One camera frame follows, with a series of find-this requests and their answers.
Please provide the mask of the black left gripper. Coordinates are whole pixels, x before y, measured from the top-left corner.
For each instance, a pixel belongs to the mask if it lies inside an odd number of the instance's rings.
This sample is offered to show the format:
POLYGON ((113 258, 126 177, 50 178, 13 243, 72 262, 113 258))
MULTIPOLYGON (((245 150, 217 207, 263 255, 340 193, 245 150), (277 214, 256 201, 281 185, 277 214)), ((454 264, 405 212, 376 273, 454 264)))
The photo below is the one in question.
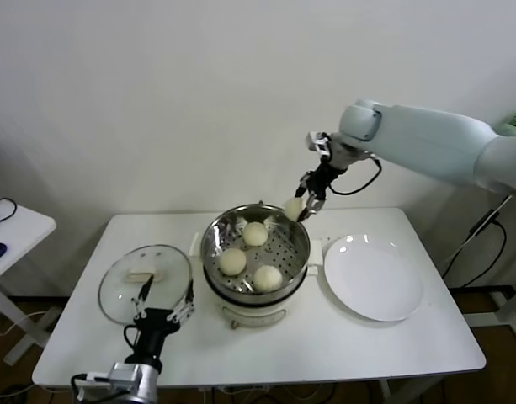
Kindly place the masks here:
POLYGON ((184 296, 172 310, 145 308, 153 281, 154 276, 151 275, 138 296, 131 299, 136 320, 125 326, 125 341, 132 351, 125 359, 126 364, 162 365, 161 353, 166 338, 178 331, 179 322, 186 322, 194 314, 192 279, 184 296))

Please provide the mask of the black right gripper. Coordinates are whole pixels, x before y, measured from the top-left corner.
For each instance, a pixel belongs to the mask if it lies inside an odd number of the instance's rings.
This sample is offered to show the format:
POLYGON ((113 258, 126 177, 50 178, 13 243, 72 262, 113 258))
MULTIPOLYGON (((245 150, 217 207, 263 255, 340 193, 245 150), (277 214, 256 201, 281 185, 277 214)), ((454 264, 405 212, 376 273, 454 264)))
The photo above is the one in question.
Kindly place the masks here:
POLYGON ((303 175, 295 191, 296 198, 302 198, 301 212, 297 220, 305 221, 312 215, 319 213, 326 202, 327 188, 347 170, 332 167, 328 162, 321 162, 316 170, 309 175, 303 175))

